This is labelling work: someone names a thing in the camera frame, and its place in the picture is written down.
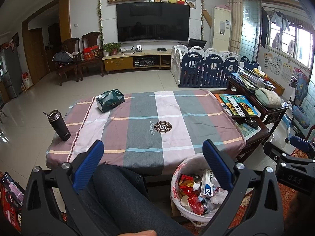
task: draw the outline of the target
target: refrigerator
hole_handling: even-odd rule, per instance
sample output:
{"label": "refrigerator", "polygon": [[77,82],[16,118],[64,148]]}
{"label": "refrigerator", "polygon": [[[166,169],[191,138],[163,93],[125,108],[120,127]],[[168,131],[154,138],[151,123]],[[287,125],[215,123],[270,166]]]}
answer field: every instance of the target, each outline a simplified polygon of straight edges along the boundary
{"label": "refrigerator", "polygon": [[14,46],[0,51],[0,74],[1,80],[7,90],[10,99],[16,98],[21,92],[22,69],[19,62],[17,48]]}

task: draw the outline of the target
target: flat screen tv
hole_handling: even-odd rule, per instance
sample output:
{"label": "flat screen tv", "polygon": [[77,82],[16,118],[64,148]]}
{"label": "flat screen tv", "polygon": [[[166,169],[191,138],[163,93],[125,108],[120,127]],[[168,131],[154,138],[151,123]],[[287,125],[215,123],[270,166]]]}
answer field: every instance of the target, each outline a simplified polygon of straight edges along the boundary
{"label": "flat screen tv", "polygon": [[173,3],[117,4],[118,41],[188,41],[188,5]]}

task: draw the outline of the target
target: floor standing air conditioner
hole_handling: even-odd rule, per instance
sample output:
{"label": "floor standing air conditioner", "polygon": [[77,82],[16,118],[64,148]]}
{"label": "floor standing air conditioner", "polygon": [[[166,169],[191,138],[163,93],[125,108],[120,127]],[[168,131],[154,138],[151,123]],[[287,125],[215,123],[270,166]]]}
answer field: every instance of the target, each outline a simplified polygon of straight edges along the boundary
{"label": "floor standing air conditioner", "polygon": [[224,8],[214,7],[212,15],[210,47],[217,51],[228,51],[231,38],[231,11]]}

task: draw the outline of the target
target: cabinet drawer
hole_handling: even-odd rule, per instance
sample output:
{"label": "cabinet drawer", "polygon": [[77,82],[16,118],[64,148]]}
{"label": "cabinet drawer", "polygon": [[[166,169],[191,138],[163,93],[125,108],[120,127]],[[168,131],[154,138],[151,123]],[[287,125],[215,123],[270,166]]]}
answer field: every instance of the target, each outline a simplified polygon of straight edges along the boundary
{"label": "cabinet drawer", "polygon": [[133,69],[133,59],[132,57],[120,57],[105,60],[105,70],[123,70],[123,69]]}

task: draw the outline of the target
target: green ivy garland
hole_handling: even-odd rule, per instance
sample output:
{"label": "green ivy garland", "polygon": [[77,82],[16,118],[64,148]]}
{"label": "green ivy garland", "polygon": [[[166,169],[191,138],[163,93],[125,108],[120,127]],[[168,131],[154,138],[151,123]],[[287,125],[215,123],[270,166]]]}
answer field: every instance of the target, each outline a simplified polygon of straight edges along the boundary
{"label": "green ivy garland", "polygon": [[102,12],[100,10],[100,7],[102,6],[102,4],[100,3],[100,0],[98,0],[97,3],[97,15],[99,16],[99,29],[100,29],[100,43],[103,46],[104,43],[104,38],[103,38],[103,32],[102,32]]}
{"label": "green ivy garland", "polygon": [[204,9],[204,0],[201,0],[201,40],[204,39],[204,17],[202,15],[203,9]]}

